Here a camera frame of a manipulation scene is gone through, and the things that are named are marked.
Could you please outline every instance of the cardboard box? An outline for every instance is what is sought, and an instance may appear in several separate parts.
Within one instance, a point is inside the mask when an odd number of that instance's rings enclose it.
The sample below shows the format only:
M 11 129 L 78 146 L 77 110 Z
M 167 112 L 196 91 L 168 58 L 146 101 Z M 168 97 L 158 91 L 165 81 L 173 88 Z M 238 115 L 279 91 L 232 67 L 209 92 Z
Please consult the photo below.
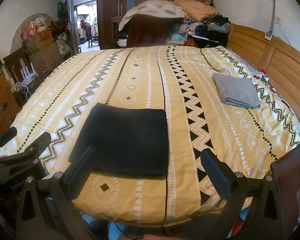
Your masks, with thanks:
M 51 29 L 38 32 L 25 41 L 27 53 L 31 56 L 39 50 L 43 50 L 52 45 L 53 42 Z
M 58 44 L 55 42 L 43 50 L 39 50 L 29 57 L 36 73 L 47 71 L 61 61 Z

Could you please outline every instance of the wooden dresser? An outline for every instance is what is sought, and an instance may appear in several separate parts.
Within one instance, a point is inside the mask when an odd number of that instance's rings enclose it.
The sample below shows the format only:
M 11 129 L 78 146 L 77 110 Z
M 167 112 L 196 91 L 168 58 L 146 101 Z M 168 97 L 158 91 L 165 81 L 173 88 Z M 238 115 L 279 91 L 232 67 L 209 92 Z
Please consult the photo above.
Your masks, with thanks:
M 0 135 L 7 131 L 20 108 L 15 101 L 3 71 L 0 72 Z

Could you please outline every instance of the person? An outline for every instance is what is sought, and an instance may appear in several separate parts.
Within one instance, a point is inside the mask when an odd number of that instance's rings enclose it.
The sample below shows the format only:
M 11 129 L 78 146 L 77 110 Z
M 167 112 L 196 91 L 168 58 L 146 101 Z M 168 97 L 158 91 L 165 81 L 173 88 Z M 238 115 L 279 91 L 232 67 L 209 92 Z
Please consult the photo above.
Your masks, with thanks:
M 87 20 L 81 20 L 80 25 L 81 25 L 82 29 L 86 30 L 86 36 L 87 36 L 87 39 L 89 39 L 89 37 L 91 36 L 90 23 Z

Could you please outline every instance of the green bag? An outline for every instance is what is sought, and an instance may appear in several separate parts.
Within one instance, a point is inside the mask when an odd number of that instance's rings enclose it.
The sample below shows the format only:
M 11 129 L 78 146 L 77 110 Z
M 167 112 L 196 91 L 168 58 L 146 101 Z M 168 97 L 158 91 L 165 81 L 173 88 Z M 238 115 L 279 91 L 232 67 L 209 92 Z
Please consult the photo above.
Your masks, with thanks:
M 68 16 L 67 5 L 64 2 L 58 3 L 58 17 Z

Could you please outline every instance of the wooden headboard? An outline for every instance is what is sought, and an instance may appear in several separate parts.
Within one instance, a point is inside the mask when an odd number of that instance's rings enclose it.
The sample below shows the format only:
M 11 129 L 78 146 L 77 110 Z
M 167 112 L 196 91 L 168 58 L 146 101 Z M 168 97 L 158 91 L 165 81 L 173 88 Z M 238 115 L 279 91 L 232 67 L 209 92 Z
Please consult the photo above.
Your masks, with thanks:
M 263 69 L 276 91 L 291 105 L 300 122 L 300 52 L 265 33 L 231 25 L 228 47 L 255 69 Z

